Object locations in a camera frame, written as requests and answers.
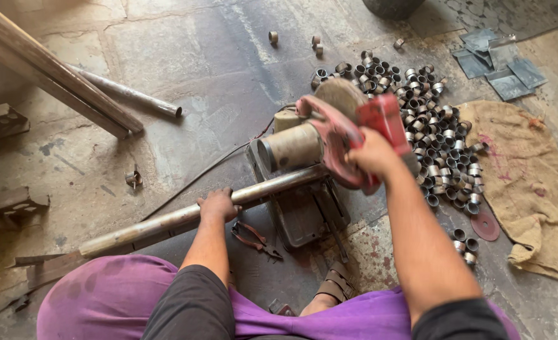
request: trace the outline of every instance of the sandal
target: sandal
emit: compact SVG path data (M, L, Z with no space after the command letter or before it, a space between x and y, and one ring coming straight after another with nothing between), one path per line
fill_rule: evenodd
M325 276L325 281L320 284L318 294L328 294L338 300L338 303L354 296L356 278L340 262L334 262Z

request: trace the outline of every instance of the red-handled pliers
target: red-handled pliers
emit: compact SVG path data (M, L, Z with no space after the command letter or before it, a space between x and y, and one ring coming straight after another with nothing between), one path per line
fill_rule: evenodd
M247 241L245 238L241 237L239 235L239 229L237 228L237 225L245 227L247 230L254 233L254 235L256 235L256 237L260 240L260 242L262 244ZM254 229L254 227L248 226L247 224L245 224L241 221L237 221L237 222L235 222L235 225L233 226L233 228L230 229L230 233L233 234L235 237L237 237L237 239L239 241L247 244L250 247L254 247L259 251L265 251L267 254L269 254L272 257L283 259L283 257L281 256L281 254L279 254L279 252L277 251L277 249L275 247L271 246L270 244L269 245L266 244L266 237L260 235L260 233L256 229Z

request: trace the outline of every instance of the purple pants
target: purple pants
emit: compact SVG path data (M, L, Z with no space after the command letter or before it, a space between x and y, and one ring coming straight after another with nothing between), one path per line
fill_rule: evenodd
M163 292L178 272L173 264L146 255L94 259L73 270L49 291L37 316L37 338L138 340ZM237 339L297 335L309 339L411 339L409 311L400 289L370 292L323 312L278 316L229 290ZM511 340L520 340L497 306Z

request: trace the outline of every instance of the stone floor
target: stone floor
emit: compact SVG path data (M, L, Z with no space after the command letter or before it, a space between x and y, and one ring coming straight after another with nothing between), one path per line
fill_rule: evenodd
M65 62L184 109L183 118L172 120L124 103L145 131L117 140L0 66L0 103L13 105L32 124L29 133L0 141L0 191L28 185L51 198L46 215L20 232L0 232L0 305L26 285L24 269L5 269L14 257L74 251L85 240L138 221L212 160L258 134L282 104L309 93L317 66L356 62L359 51L370 48L402 70L434 64L449 78L443 104L499 100L484 79L466 79L450 56L462 31L421 39L409 24L382 21L359 0L8 0L0 9ZM269 30L279 32L276 48L267 41ZM310 48L312 35L322 37L322 58ZM392 48L398 37L406 41L401 51ZM558 30L518 47L549 82L514 104L545 115L558 143ZM145 181L136 191L124 183L124 171L134 163ZM210 189L254 182L238 152L162 212L190 205ZM364 197L341 190L341 198L353 220L342 237L359 263L360 290L394 287L398 280L383 191ZM441 207L437 215L446 229L458 226L472 233L469 220L451 207ZM280 247L264 206L242 218ZM139 252L180 265L193 235ZM283 252L285 261L273 264L230 237L227 243L245 296L262 307L279 298L296 311L308 303L337 251L326 238ZM558 339L558 281L509 266L510 248L504 235L481 242L479 282L524 339ZM0 339L35 338L38 302L49 288L33 293L25 310L0 313Z

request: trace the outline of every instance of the person's left hand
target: person's left hand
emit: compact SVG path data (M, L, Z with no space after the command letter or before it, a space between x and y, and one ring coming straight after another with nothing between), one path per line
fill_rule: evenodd
M228 223L237 217L241 206L233 205L233 201L230 199L232 193L233 189L227 186L224 189L208 192L206 199L203 199L203 197L197 198L197 204L201 207L201 219L220 218Z

